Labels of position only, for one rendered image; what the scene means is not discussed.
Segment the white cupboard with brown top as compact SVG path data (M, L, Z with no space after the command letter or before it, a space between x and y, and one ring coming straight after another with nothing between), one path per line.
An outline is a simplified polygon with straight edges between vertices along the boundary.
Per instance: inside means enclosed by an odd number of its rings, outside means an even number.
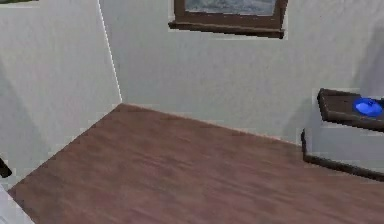
M358 93L319 90L310 119L301 133L303 160L384 182L384 98L376 117L355 109Z

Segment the blue round dish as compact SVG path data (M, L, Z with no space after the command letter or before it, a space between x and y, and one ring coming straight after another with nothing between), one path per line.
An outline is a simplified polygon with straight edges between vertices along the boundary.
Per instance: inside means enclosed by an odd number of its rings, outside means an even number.
M353 102L353 108L368 117L378 117L384 112L381 104L372 98L358 98Z

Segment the white door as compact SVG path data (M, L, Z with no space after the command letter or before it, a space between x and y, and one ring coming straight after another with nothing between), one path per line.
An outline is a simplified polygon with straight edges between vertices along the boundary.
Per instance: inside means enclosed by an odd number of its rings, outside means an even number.
M1 185L0 224L35 224Z

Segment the brown framed window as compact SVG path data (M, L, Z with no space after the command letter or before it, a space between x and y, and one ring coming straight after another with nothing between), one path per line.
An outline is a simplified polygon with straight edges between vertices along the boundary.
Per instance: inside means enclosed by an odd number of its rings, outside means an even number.
M173 0L171 29L284 37L288 0Z

